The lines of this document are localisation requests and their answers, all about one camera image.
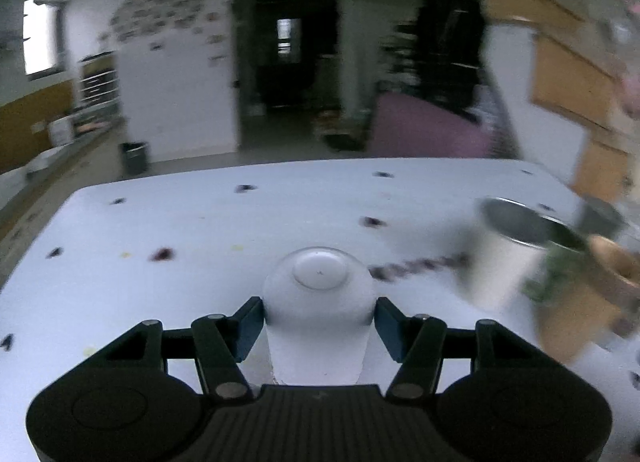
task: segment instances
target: white cup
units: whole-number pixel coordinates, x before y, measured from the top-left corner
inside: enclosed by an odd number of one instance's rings
[[[479,214],[468,296],[477,307],[497,311],[517,294],[544,256],[548,222],[533,209],[502,198],[483,200]]]

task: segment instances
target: food debris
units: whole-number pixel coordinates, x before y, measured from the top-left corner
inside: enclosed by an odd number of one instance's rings
[[[468,254],[466,252],[461,252],[460,254],[443,256],[438,259],[414,259],[404,262],[404,265],[399,265],[398,263],[388,263],[384,267],[372,265],[371,267],[369,267],[369,273],[373,279],[393,282],[398,278],[407,277],[409,274],[420,274],[425,269],[438,270],[440,267],[467,267],[468,262]]]
[[[63,251],[64,251],[64,249],[62,247],[56,247],[55,249],[53,249],[53,251],[51,251],[51,252],[49,252],[49,254],[47,254],[47,259],[59,256],[59,255],[62,254]]]
[[[9,350],[11,350],[13,346],[14,346],[13,334],[6,335],[2,340],[2,342],[0,343],[0,348],[4,349],[5,352],[8,352]]]
[[[386,227],[386,222],[371,217],[362,217],[360,219],[360,224],[364,225],[365,227],[372,227],[374,229],[377,229],[378,227]]]
[[[246,193],[247,191],[253,191],[255,189],[257,189],[257,187],[251,184],[240,184],[236,186],[236,193]]]
[[[151,256],[151,261],[167,261],[169,259],[173,259],[175,257],[174,249],[170,249],[169,247],[163,247],[162,249],[158,249],[158,251]]]
[[[384,267],[369,267],[369,273],[373,279],[379,281],[393,281],[393,276]]]
[[[82,355],[84,355],[84,357],[91,357],[97,351],[98,349],[96,347],[88,346],[85,349],[82,349]]]

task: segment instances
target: wooden cabinet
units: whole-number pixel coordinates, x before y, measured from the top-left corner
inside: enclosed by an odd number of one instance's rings
[[[0,107],[0,171],[23,166],[49,149],[46,125],[37,133],[32,126],[58,119],[72,106],[73,87],[67,80]]]
[[[122,177],[119,145],[125,139],[123,125],[110,130],[105,139],[88,153],[82,153],[37,199],[31,201],[30,207],[0,239],[0,287],[69,196],[84,187],[114,182]]]
[[[551,111],[584,117],[608,128],[613,79],[588,60],[547,36],[536,44],[532,102]]]
[[[551,25],[575,31],[582,19],[554,0],[484,0],[486,16],[494,22]]]
[[[579,195],[614,202],[622,194],[627,172],[626,153],[591,140],[582,152],[573,189]]]

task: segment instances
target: white container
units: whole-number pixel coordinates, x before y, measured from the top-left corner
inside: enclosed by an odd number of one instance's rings
[[[4,207],[9,200],[27,185],[27,169],[19,167],[0,175],[0,207]]]
[[[548,222],[533,209],[501,198],[482,201],[479,213],[468,297],[477,307],[497,311],[517,294],[545,255]]]
[[[376,304],[361,262],[325,247],[293,252],[267,277],[262,298],[277,382],[357,382]]]
[[[71,144],[75,137],[74,118],[72,115],[67,115],[49,123],[49,140],[53,147]]]
[[[35,158],[31,159],[31,161],[25,166],[25,169],[30,173],[46,169],[53,163],[58,153],[60,153],[64,148],[65,146],[59,146],[44,150]]]

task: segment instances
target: floor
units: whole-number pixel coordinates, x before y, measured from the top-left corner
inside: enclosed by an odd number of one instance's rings
[[[217,169],[300,160],[363,158],[365,153],[332,151],[313,134],[312,114],[300,111],[270,112],[264,117],[245,119],[241,124],[241,145],[236,153],[154,162],[141,176],[183,171]]]

